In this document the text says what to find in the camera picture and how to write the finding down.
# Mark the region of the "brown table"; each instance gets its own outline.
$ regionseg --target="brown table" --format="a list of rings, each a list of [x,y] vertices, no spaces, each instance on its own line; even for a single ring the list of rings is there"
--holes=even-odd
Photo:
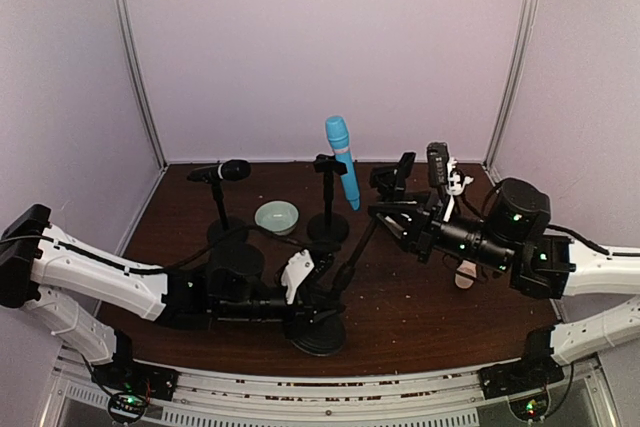
[[[137,261],[166,265],[202,247],[216,210],[208,186],[185,180],[194,166],[171,166],[147,208],[127,249]],[[351,235],[336,265],[345,260],[364,231],[366,206],[376,192],[368,187],[372,165],[358,164],[362,209],[353,212],[336,183],[335,209],[351,225]],[[462,166],[476,178],[468,197],[481,204],[490,183],[478,165]],[[427,188],[426,165],[414,167],[409,190]],[[252,221],[269,200],[291,201],[300,210],[298,229],[322,211],[322,176],[309,163],[254,164],[251,177],[227,183],[229,213]],[[264,279],[286,263],[293,250],[252,233],[250,242],[266,257]],[[159,327],[111,305],[100,318],[134,341],[136,357],[195,369],[260,375],[339,376],[431,371],[507,360],[522,353],[529,331],[555,322],[548,301],[524,297],[508,287],[508,278],[491,279],[462,291],[453,273],[434,253],[428,264],[402,252],[382,229],[364,252],[345,295],[347,345],[335,356],[311,357],[286,341],[278,324],[214,322],[209,331]]]

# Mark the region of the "white bowl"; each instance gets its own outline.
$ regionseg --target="white bowl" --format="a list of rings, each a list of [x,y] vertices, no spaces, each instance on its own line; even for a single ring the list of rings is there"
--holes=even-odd
[[[298,223],[298,209],[289,202],[274,200],[256,210],[255,221],[277,235],[289,235]]]

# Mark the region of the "ventilation grille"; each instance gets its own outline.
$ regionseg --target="ventilation grille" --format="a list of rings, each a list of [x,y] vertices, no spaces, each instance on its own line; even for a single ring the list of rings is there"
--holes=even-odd
[[[109,399],[105,394],[98,390],[88,387],[71,384],[67,391],[67,397],[85,404],[95,405],[96,407],[107,407]]]
[[[219,420],[213,416],[206,414],[191,414],[184,411],[172,410],[165,408],[162,421],[168,425],[179,427],[326,427],[332,426],[349,426],[349,427],[479,427],[478,414],[475,409],[465,411],[430,415],[427,417],[411,419],[400,422],[380,423],[375,422],[256,422],[243,419]]]

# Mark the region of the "microphone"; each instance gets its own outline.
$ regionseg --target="microphone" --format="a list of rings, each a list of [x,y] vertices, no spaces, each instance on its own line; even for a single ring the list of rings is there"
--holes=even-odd
[[[246,160],[232,159],[219,164],[213,164],[208,167],[200,167],[192,170],[187,176],[187,180],[191,182],[206,182],[212,184],[221,180],[237,180],[246,179],[251,174],[251,164]]]
[[[336,160],[347,166],[347,173],[340,176],[344,194],[353,210],[358,210],[360,208],[360,190],[358,189],[356,171],[353,167],[351,151],[349,150],[349,131],[347,130],[347,124],[342,117],[336,115],[329,117],[325,126],[327,129],[327,139],[333,149]]]

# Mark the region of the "round black base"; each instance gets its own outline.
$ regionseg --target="round black base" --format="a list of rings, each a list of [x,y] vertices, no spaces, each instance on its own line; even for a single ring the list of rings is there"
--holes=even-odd
[[[228,217],[228,220],[229,220],[229,229],[235,229],[242,225],[246,225],[246,222],[244,220],[239,219],[237,217]],[[211,225],[209,226],[209,230],[207,230],[207,242],[212,243],[214,240],[220,237],[220,235],[222,235],[223,232],[224,232],[224,229],[222,228],[222,222],[220,222],[220,219],[212,222]],[[233,239],[233,240],[239,240],[240,242],[246,242],[248,238],[249,238],[249,231],[245,230],[244,232],[238,232],[237,234],[234,234],[225,240]]]
[[[324,223],[324,214],[311,217],[307,224],[307,235],[311,240],[332,240],[334,242],[344,242],[349,236],[349,223],[340,214],[331,215],[331,225]]]
[[[337,315],[332,315],[310,327],[306,334],[291,340],[291,343],[301,351],[317,357],[337,354],[346,342],[347,331]]]
[[[260,277],[264,270],[264,255],[257,247],[239,240],[225,240],[211,251],[209,265],[239,276]]]

